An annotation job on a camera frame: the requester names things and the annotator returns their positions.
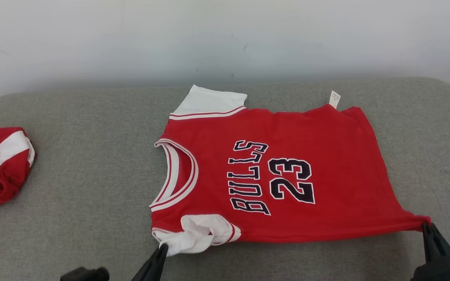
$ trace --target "basketball jersey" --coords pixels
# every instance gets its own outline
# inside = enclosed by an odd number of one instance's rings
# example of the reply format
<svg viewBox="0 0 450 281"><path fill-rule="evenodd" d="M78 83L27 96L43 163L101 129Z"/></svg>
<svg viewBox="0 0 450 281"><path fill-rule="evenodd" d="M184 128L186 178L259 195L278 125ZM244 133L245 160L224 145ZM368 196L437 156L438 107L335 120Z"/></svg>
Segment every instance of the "basketball jersey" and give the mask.
<svg viewBox="0 0 450 281"><path fill-rule="evenodd" d="M312 242L420 230L399 205L358 107L244 106L246 94L193 86L155 143L168 172L150 205L168 255L234 241Z"/></svg>
<svg viewBox="0 0 450 281"><path fill-rule="evenodd" d="M23 128L0 128L0 205L18 194L35 157Z"/></svg>

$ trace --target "white sleeve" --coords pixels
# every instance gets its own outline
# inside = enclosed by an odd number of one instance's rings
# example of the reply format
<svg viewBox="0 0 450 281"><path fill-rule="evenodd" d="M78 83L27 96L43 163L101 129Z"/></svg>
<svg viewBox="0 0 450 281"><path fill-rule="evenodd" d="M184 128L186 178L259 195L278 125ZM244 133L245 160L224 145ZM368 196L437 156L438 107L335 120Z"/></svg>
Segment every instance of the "white sleeve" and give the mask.
<svg viewBox="0 0 450 281"><path fill-rule="evenodd" d="M180 222L183 231L177 233L152 228L152 235L160 245L168 245L167 256L201 253L209 246L234 242L241 237L240 228L217 214L184 215Z"/></svg>
<svg viewBox="0 0 450 281"><path fill-rule="evenodd" d="M247 94L213 91L194 85L182 104L171 115L227 114L244 107L247 97Z"/></svg>

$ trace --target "clothing tag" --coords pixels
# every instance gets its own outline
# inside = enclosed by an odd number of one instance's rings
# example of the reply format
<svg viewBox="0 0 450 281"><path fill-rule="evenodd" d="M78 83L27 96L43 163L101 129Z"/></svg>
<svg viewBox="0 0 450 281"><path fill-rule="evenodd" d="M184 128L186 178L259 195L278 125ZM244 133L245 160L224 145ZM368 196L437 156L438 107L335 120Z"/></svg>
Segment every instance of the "clothing tag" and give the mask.
<svg viewBox="0 0 450 281"><path fill-rule="evenodd" d="M336 108L338 107L339 98L341 96L336 93L335 91L331 91L331 97L329 98L329 104L332 105L332 107Z"/></svg>

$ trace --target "gray upholstered surface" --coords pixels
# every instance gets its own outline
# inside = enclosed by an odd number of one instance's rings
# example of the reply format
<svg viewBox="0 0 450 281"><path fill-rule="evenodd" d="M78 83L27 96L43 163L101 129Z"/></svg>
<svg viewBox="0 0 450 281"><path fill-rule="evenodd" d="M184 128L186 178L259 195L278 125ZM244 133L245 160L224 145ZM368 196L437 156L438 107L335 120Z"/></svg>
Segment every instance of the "gray upholstered surface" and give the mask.
<svg viewBox="0 0 450 281"><path fill-rule="evenodd" d="M395 78L210 86L272 111L361 107L395 194L450 242L450 85ZM166 177L153 143L188 87L84 89L0 98L0 127L22 126L38 153L27 183L0 207L0 281L53 281L79 265L130 280L157 243L149 203ZM311 244L235 243L168 258L163 281L405 280L423 263L421 233Z"/></svg>

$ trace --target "white wall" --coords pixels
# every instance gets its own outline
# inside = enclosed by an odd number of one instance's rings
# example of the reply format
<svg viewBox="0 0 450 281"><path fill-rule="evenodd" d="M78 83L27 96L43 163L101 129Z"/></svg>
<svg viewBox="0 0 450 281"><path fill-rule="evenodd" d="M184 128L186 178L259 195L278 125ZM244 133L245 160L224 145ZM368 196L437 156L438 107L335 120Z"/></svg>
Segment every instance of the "white wall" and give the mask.
<svg viewBox="0 0 450 281"><path fill-rule="evenodd" d="M390 75L450 83L450 1L0 0L0 95Z"/></svg>

